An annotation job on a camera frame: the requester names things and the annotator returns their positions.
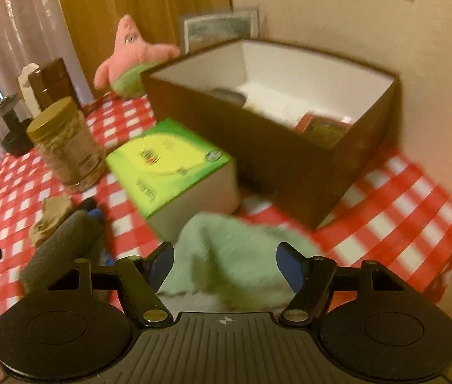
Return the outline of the grey fluffy cloth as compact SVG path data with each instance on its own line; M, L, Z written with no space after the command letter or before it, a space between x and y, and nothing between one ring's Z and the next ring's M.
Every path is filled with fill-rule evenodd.
M107 250L103 212L95 198L86 198L39 246L20 275L28 295L46 290L72 268L78 258L93 266L113 263Z

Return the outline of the green towel cloth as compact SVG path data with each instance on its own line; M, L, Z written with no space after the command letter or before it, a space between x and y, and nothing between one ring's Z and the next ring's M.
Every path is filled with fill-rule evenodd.
M282 308L294 296L276 264L282 242L306 258L322 254L299 231L199 213L183 227L158 295L176 311Z

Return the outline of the beige crumpled cloth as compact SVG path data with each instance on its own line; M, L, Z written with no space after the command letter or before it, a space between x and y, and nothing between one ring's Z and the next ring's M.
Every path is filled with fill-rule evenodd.
M66 194L45 198L40 219L29 229L29 239L38 248L73 211L71 197Z

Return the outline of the green tea box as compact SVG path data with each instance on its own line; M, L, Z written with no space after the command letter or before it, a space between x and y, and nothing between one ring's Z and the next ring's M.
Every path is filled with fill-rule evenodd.
M106 162L162 241L175 243L200 212L231 214L240 204L235 160L170 119L116 148Z

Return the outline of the red checkered tablecloth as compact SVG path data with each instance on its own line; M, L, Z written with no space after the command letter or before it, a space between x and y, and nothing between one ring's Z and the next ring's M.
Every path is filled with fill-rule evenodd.
M154 125L148 98L122 101L112 94L86 106L87 122L96 140L106 147L137 136ZM315 241L326 256L340 265L359 266L375 258L416 290L438 302L445 289L444 273L452 269L452 200L426 177L417 165L393 148L382 148L375 164L348 189L324 221L311 232L255 196L242 200L240 216L252 223L295 228ZM43 199L62 193L62 186L35 152L15 158L4 155L0 165L0 315L22 295L20 269L32 257L29 228L40 219ZM79 203L95 197L111 228L110 253L114 257L147 255L158 243L128 201L114 175L73 196ZM193 368L193 383L233 383L226 367L229 359L200 352L214 365ZM0 370L0 380L4 377Z

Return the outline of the black stand with disc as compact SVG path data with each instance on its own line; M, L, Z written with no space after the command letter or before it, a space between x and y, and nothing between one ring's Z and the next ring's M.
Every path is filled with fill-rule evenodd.
M0 100L0 141L7 153L21 157L33 148L27 128L33 117L18 94Z

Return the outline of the glass jar gold lid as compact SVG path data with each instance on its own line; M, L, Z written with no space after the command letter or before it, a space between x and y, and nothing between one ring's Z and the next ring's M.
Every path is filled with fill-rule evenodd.
M53 175L74 192L94 186L106 170L104 150L69 96L34 118L27 134Z

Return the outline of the red black card packet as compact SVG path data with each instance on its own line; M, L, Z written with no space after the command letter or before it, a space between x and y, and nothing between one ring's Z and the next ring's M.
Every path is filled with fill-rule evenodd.
M294 130L316 145L331 149L343 138L350 127L348 123L331 117L306 113Z

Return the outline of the brown cardboard box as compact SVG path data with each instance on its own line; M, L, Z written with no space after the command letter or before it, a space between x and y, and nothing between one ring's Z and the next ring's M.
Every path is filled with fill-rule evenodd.
M142 75L155 118L172 119L233 156L238 177L316 228L354 183L393 124L399 78L363 61L293 44L235 39ZM258 82L354 119L331 149L209 94Z

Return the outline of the white ceramic bottle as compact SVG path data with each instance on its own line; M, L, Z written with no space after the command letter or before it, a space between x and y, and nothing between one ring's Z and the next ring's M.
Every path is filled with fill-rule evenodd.
M36 71L39 66L36 63L30 63L22 68L22 72L17 77L19 88L21 90L22 99L29 109L33 117L40 114L41 109L35 97L31 84L29 83L29 75Z

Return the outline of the white tissue paper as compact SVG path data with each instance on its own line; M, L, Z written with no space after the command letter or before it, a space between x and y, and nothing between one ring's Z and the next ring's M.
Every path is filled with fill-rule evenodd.
M315 106L310 100L283 93L254 81L246 81L235 91L247 98L244 107L287 127L296 127L306 114L327 117L342 124L352 125L352 117Z

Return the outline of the dark wooden canister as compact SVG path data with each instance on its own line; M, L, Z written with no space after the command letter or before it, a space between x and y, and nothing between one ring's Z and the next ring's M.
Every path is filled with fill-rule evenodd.
M36 68L29 73L28 80L42 111L65 97L71 97L80 106L77 92L61 57Z

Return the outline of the pink Patrick star plush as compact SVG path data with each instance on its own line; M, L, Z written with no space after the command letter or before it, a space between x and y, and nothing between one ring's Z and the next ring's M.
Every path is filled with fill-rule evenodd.
M146 93L141 73L180 54L174 44L146 42L133 18L125 15L118 23L112 55L95 71L94 88L101 90L110 85L123 99L141 97Z

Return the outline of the framed sand picture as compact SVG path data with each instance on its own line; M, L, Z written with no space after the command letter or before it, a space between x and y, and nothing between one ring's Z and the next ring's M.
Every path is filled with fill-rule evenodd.
M181 17L180 50L187 55L237 38L258 38L258 8L214 11Z

